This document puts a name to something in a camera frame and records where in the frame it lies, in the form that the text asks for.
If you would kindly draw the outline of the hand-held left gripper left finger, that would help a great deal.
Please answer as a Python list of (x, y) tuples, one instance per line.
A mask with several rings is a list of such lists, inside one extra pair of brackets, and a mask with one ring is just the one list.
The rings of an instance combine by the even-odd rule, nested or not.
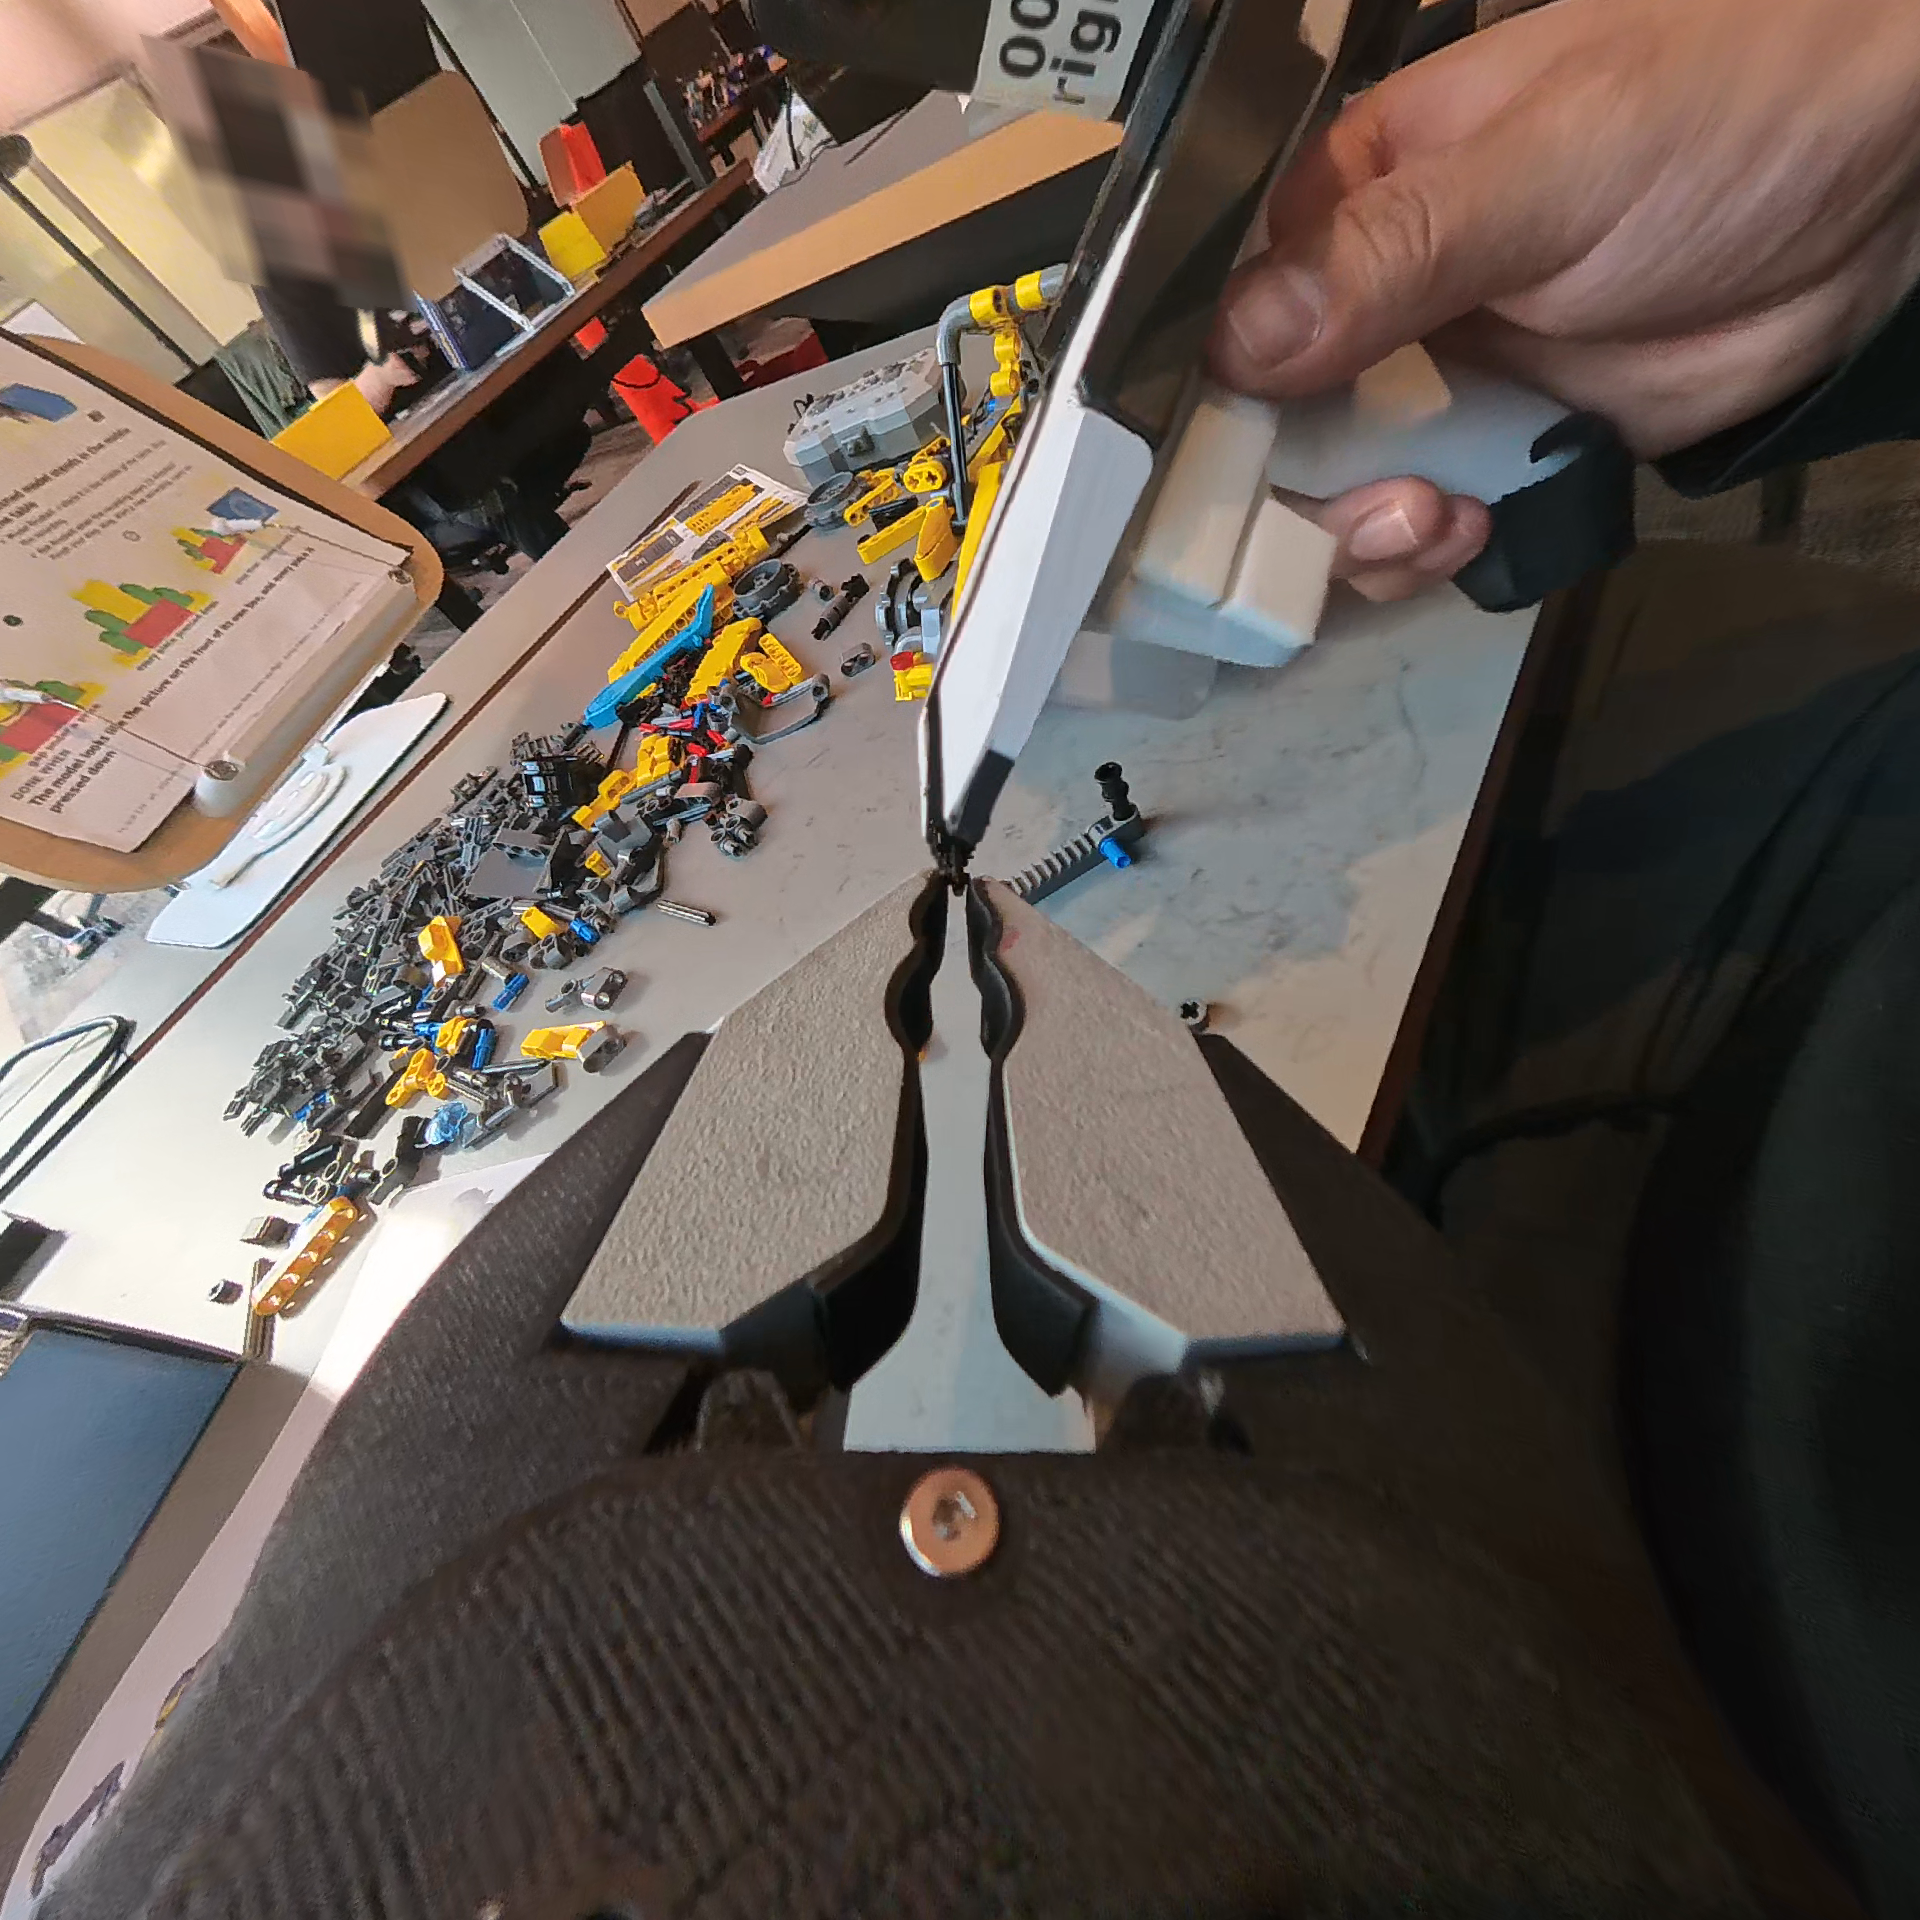
[(879, 1358), (918, 1294), (921, 1051), (947, 894), (927, 875), (705, 1038), (562, 1327), (685, 1358)]

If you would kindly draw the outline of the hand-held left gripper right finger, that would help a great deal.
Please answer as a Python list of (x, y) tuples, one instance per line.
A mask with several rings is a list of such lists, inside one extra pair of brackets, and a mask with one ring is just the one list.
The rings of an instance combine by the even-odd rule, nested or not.
[(1347, 1327), (1198, 1038), (1001, 881), (966, 890), (981, 1192), (1023, 1385), (987, 1449), (1090, 1449), (1154, 1379), (1321, 1358)]

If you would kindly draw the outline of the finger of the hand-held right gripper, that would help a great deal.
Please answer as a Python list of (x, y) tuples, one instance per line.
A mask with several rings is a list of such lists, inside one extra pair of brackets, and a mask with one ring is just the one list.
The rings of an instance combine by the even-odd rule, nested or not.
[(1334, 538), (1274, 494), (1280, 411), (1199, 393), (1166, 446), (1067, 393), (1025, 434), (921, 722), (935, 858), (970, 858), (1081, 633), (1233, 665), (1315, 635)]

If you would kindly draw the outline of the grey gear rack piece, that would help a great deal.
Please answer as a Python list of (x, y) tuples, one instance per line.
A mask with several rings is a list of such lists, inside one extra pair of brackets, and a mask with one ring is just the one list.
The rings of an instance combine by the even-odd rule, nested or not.
[(1146, 820), (1130, 801), (1122, 767), (1115, 760), (1098, 764), (1095, 782), (1103, 802), (1095, 820), (1008, 881), (1022, 900), (1039, 903), (1098, 870), (1122, 874), (1135, 864)]

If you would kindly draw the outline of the person's right forearm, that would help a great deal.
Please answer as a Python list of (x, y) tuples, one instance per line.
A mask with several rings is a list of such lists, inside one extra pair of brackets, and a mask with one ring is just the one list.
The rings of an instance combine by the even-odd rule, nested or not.
[(1881, 444), (1917, 441), (1917, 288), (1824, 377), (1751, 422), (1653, 464), (1667, 489), (1703, 499), (1769, 474)]

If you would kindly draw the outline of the grey desk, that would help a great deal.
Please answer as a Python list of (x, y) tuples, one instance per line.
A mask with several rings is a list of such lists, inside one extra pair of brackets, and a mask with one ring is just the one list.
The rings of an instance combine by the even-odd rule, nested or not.
[[(783, 467), (793, 392), (753, 393), (751, 425), (735, 431), (751, 458), (735, 464)], [(1146, 695), (1142, 711), (1049, 707), (993, 812), (981, 870), (1015, 874), (1077, 833), (1095, 804), (1095, 767), (1117, 760), (1151, 819), (1142, 859), (1078, 881), (1046, 911), (1159, 1001), (1211, 1001), (1243, 1051), (1358, 1145), (1528, 633), (1531, 616), (1483, 616), (1454, 593), (1403, 609), (1338, 596), (1303, 656), (1281, 670), (1222, 668), (1194, 716), (1166, 718), (1170, 692)], [(633, 978), (614, 1010), (627, 1046), (611, 1070), (571, 1074), (527, 1121), (400, 1201), (558, 1150), (665, 1046), (715, 1024), (913, 879), (918, 716), (878, 670), (838, 679), (822, 720), (753, 764), (753, 796), (771, 812), (758, 851), (723, 859), (693, 833), (665, 863), (665, 896), (709, 908), (718, 924), (696, 930), (641, 913), (611, 942)], [(158, 1172), (136, 1172), (128, 1196), (96, 1188), (86, 1215), (77, 1172), (33, 1188), (54, 1218), (29, 1218), (59, 1240), (29, 1304), (234, 1346), (238, 1311), (210, 1304), (208, 1290), (245, 1273), (238, 1234), (264, 1210), (259, 1187), (277, 1164), (266, 1137), (254, 1150), (219, 1147), (197, 1172), (179, 1147), (165, 1147)], [(287, 1366), (298, 1377), (368, 1238), (277, 1334), (291, 1334)]]

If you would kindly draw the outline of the person's right hand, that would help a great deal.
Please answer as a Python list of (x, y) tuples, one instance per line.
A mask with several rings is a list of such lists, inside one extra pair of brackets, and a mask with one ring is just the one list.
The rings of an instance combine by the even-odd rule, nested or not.
[(1914, 275), (1914, 2), (1543, 4), (1299, 146), (1208, 370), (1303, 400), (1425, 345), (1654, 464), (1824, 377)]

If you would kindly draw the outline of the grey toy control hub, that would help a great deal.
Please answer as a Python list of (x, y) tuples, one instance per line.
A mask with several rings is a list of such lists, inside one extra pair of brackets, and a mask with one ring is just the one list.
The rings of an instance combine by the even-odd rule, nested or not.
[(870, 368), (808, 398), (783, 432), (783, 458), (808, 494), (861, 472), (902, 464), (947, 436), (946, 363), (935, 348)]

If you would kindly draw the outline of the grey table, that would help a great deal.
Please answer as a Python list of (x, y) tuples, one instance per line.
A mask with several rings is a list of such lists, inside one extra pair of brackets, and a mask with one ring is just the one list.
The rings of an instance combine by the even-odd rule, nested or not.
[(434, 728), (238, 945), (155, 946), (138, 896), (110, 905), (128, 924), (123, 932), (80, 964), (62, 963), (53, 978), (23, 977), (53, 954), (46, 938), (23, 932), (3, 945), (3, 1054), (67, 1026), (129, 1023), (115, 1073), (94, 1064), (107, 1035), (86, 1034), (35, 1051), (7, 1080), (7, 1211), (53, 1222), (54, 1203), (32, 1192), (62, 1171), (77, 1172), (86, 1215), (96, 1188), (128, 1196), (136, 1172), (158, 1172), (165, 1147), (179, 1147), (184, 1171), (197, 1172), (210, 1171), (219, 1147), (269, 1140), (245, 1137), (224, 1107), (281, 1035), (282, 998), (328, 945), (342, 900), (445, 807), (461, 777), (503, 762), (517, 734), (558, 732), (581, 716), (621, 647), (606, 564), (682, 488), (751, 458), (735, 439), (751, 425), (751, 403), (715, 403), (663, 446), (593, 478), (586, 515), (567, 538), (512, 574), (479, 620), (426, 664), (415, 695), (447, 702)]
[(1117, 144), (1115, 123), (925, 96), (753, 204), (641, 313), (659, 345), (753, 315), (921, 324), (1064, 259)]

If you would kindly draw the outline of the yellow grey sticker sheet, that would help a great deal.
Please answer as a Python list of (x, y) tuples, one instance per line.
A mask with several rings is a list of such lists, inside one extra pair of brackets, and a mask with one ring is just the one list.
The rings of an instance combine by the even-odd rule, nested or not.
[(733, 464), (675, 504), (608, 563), (614, 590), (633, 599), (645, 587), (723, 544), (739, 529), (803, 512), (806, 494), (765, 472)]

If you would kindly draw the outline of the paper instruction booklet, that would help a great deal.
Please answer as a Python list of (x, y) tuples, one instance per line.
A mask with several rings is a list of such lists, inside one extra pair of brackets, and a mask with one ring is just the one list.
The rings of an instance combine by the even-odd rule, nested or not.
[(338, 1402), (425, 1279), (538, 1160), (400, 1201), (352, 1256), (305, 1377), (274, 1358), (230, 1385), (54, 1691), (3, 1768), (3, 1916), (29, 1916), (126, 1788), (165, 1708), (225, 1633)]

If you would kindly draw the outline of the pile of loose brick parts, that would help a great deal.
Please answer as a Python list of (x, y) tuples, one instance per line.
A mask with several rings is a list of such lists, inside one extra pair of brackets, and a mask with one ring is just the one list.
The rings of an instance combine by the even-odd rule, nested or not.
[[(739, 529), (633, 599), (614, 590), (630, 641), (606, 683), (694, 620), (710, 620), (710, 642), (608, 728), (577, 718), (518, 734), (347, 894), (282, 998), (278, 1038), (224, 1107), (245, 1137), (278, 1143), (266, 1210), (242, 1230), (251, 1273), (210, 1291), (245, 1311), (249, 1354), (425, 1164), (483, 1145), (625, 1047), (608, 1016), (633, 978), (608, 963), (608, 940), (641, 913), (659, 916), (682, 834), (723, 859), (758, 849), (753, 762), (831, 702), (831, 681), (776, 635), (776, 617), (808, 593), (806, 635), (825, 646), (872, 587), (863, 568), (810, 579), (790, 548), (866, 536), (895, 470), (859, 472), (846, 524), (825, 534), (793, 512)], [(733, 580), (763, 560), (800, 572), (800, 599), (771, 620), (739, 617)]]

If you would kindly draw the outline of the yellow plastic bin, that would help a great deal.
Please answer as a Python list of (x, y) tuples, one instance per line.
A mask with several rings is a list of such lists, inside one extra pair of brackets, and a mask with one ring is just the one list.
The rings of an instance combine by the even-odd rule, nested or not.
[(272, 434), (272, 444), (331, 481), (345, 481), (355, 467), (392, 444), (392, 432), (376, 408), (353, 385), (342, 385)]
[(598, 275), (645, 210), (645, 187), (627, 163), (586, 187), (571, 207), (538, 226), (538, 249), (569, 282)]

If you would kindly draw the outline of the white stand base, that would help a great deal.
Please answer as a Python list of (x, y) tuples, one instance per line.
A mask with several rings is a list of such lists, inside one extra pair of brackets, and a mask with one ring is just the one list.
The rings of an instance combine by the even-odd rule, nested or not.
[(445, 695), (429, 692), (365, 710), (313, 743), (225, 849), (175, 887), (149, 926), (149, 945), (234, 945), (317, 863), (445, 707)]

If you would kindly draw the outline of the wooden table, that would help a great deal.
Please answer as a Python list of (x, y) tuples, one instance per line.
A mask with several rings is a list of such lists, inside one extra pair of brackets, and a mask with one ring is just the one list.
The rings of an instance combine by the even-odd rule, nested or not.
[(538, 400), (552, 400), (562, 411), (571, 403), (592, 408), (634, 354), (659, 345), (641, 313), (645, 299), (682, 272), (753, 196), (747, 160), (730, 163), (709, 185), (685, 195), (657, 223), (633, 234), (597, 278), (513, 348), (479, 370), (438, 385), (426, 400), (401, 411), (390, 436), (347, 472), (345, 484), (381, 499), (478, 425), (486, 431), (491, 448), (504, 448), (507, 427), (494, 425), (494, 418), (503, 408), (533, 414), (534, 406), (523, 398), (527, 385), (534, 385)]

